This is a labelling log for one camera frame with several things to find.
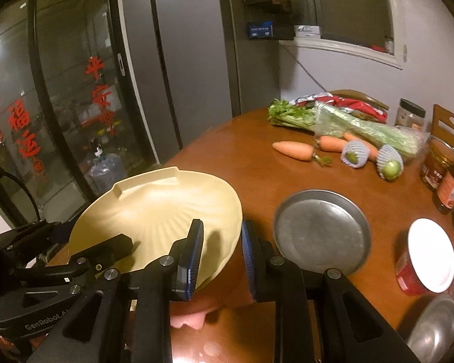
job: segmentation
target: green fruit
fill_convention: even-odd
[[[345,154],[345,158],[350,161],[351,163],[357,164],[358,163],[358,157],[355,153],[353,152],[348,152]]]
[[[400,163],[398,161],[391,160],[385,164],[385,166],[381,170],[381,173],[383,174],[385,180],[393,182],[400,174],[400,170]]]

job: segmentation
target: cream plastic plate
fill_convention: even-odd
[[[197,288],[220,273],[241,233],[242,208],[224,180],[177,167],[117,182],[79,217],[69,240],[71,255],[124,233],[134,252],[118,261],[122,273],[143,269],[187,237],[194,218],[204,223]]]

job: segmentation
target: chair backrest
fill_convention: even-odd
[[[436,104],[432,113],[430,133],[454,148],[454,134],[439,126],[440,121],[454,130],[454,113]]]

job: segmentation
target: round table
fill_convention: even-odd
[[[295,192],[331,190],[352,200],[371,226],[372,249],[364,266],[349,279],[394,329],[407,336],[433,298],[430,294],[407,296],[396,282],[394,267],[409,226],[418,218],[434,220],[454,246],[451,216],[437,211],[432,191],[419,178],[421,160],[412,161],[399,179],[388,183],[378,176],[374,163],[353,169],[344,165],[337,153],[331,153],[332,167],[293,160],[271,146],[284,140],[314,142],[310,134],[272,126],[266,109],[257,110],[208,130],[166,166],[209,173],[227,181],[239,195],[244,218],[253,220],[257,234],[273,246],[275,211]],[[274,327],[273,303],[222,308],[207,315],[200,331],[185,326],[172,329],[174,363],[271,361]]]

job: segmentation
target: black cable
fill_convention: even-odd
[[[306,73],[308,74],[308,76],[309,76],[309,77],[310,77],[318,86],[320,86],[320,87],[323,89],[324,92],[326,92],[326,89],[320,84],[320,82],[318,82],[318,81],[313,77],[313,75],[311,75],[311,74],[309,73],[309,71],[304,67],[304,65],[301,64],[301,62],[300,62],[294,55],[291,54],[291,52],[289,51],[289,49],[288,49],[286,46],[282,45],[281,43],[280,43],[280,45],[281,45],[284,49],[286,49],[286,52],[288,52],[288,54],[294,59],[294,61],[297,62],[297,63],[301,66],[301,68],[303,69],[303,71],[306,72]]]
[[[26,185],[22,182],[22,180],[20,180],[19,178],[15,177],[11,173],[6,172],[5,170],[3,170],[2,167],[0,167],[0,178],[2,176],[8,177],[10,180],[13,180],[14,182],[16,182],[20,186],[20,188],[22,190],[25,191],[25,193],[27,194],[28,198],[30,199],[30,202],[32,202],[32,206],[34,206],[35,215],[37,216],[37,221],[40,221],[41,220],[41,215],[39,213],[39,208],[37,207],[37,204],[35,203],[35,200],[34,200],[32,194],[30,193],[30,191],[28,190]]]

